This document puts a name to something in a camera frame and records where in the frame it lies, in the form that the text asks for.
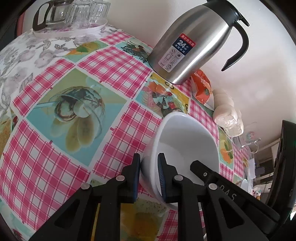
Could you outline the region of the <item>plain white bowl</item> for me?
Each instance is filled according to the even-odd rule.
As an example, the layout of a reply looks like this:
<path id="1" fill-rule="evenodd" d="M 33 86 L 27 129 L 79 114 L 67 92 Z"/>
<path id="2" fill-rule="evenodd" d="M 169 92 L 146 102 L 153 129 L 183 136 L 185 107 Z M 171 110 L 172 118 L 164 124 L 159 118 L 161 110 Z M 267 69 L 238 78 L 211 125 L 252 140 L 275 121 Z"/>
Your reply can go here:
<path id="1" fill-rule="evenodd" d="M 193 161 L 198 160 L 219 173 L 218 147 L 211 133 L 188 114 L 173 112 L 165 116 L 145 147 L 139 181 L 151 196 L 169 209 L 177 210 L 178 205 L 166 204 L 162 198 L 157 165 L 159 153 L 164 153 L 166 162 L 193 183 L 203 184 L 190 171 Z"/>

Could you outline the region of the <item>clear glass mug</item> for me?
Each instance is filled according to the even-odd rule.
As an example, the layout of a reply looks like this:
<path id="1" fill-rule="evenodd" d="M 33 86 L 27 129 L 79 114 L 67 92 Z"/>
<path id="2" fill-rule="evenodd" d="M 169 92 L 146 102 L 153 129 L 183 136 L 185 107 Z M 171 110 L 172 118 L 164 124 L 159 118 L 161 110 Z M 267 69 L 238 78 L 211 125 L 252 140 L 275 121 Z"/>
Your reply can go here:
<path id="1" fill-rule="evenodd" d="M 258 142 L 261 138 L 257 138 L 254 131 L 247 131 L 240 136 L 233 137 L 232 141 L 239 150 L 245 150 L 248 154 L 255 154 L 259 151 Z"/>

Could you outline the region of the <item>bag of white buns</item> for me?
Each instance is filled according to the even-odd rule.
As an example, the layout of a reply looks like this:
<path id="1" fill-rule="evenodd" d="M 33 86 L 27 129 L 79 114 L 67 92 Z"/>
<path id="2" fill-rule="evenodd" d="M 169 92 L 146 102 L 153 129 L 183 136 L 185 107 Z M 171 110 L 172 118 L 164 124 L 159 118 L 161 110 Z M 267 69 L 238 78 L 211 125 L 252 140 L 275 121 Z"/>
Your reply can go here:
<path id="1" fill-rule="evenodd" d="M 223 89 L 214 89 L 214 113 L 213 121 L 224 129 L 229 137 L 237 137 L 243 134 L 244 125 L 241 112 L 234 108 L 233 98 Z"/>

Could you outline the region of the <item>checkered picture tablecloth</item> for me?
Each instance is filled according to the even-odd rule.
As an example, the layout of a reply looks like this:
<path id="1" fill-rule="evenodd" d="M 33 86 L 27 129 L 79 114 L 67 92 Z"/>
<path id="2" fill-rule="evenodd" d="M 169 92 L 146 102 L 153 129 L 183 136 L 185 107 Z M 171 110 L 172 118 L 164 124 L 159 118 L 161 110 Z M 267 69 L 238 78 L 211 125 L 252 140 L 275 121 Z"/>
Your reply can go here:
<path id="1" fill-rule="evenodd" d="M 1 240 L 29 240 L 84 182 L 99 185 L 142 154 L 179 111 L 214 137 L 219 172 L 234 183 L 248 159 L 192 97 L 147 63 L 152 48 L 122 30 L 37 38 L 1 50 Z"/>

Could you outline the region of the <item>orange snack packet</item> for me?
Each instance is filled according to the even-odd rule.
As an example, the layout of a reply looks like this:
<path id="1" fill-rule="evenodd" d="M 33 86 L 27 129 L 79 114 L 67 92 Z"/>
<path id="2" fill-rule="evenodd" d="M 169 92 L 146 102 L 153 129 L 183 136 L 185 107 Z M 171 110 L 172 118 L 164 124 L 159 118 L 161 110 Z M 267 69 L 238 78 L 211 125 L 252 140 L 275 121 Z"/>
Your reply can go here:
<path id="1" fill-rule="evenodd" d="M 214 110 L 214 97 L 211 83 L 202 70 L 196 71 L 191 77 L 192 96 L 207 108 Z"/>

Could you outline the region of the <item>stainless steel thermos jug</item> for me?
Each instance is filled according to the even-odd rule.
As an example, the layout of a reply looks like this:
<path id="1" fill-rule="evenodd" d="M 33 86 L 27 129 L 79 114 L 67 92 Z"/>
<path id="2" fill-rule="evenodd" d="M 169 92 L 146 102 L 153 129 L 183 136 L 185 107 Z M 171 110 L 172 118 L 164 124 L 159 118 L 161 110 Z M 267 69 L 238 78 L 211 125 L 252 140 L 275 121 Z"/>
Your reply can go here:
<path id="1" fill-rule="evenodd" d="M 249 38 L 246 18 L 229 1 L 207 1 L 182 14 L 167 29 L 149 54 L 149 65 L 166 81 L 180 85 L 207 63 L 224 45 L 232 28 L 242 38 L 242 46 L 222 70 L 234 65 L 246 53 Z"/>

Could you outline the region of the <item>white tray under glasses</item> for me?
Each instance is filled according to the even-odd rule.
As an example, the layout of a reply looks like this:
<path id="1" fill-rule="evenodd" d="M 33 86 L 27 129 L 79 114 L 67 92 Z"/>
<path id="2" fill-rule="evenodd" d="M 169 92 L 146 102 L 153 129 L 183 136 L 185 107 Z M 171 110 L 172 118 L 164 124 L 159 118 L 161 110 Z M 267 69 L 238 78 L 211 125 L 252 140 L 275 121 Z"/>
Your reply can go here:
<path id="1" fill-rule="evenodd" d="M 50 38 L 63 38 L 72 36 L 81 36 L 85 34 L 92 34 L 98 32 L 108 23 L 107 19 L 100 19 L 97 23 L 90 23 L 84 26 L 63 26 L 62 28 L 50 29 L 44 28 L 40 31 L 33 31 L 37 38 L 50 39 Z"/>

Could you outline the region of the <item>upturned clear glass cups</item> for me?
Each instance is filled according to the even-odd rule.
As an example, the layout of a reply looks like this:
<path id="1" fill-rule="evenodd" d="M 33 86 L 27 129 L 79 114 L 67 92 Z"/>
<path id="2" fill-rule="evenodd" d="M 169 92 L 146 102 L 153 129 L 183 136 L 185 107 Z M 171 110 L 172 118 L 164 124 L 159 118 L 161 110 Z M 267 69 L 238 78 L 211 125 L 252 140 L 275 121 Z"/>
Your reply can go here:
<path id="1" fill-rule="evenodd" d="M 109 1 L 73 1 L 64 23 L 67 26 L 88 27 L 105 20 L 111 3 Z"/>

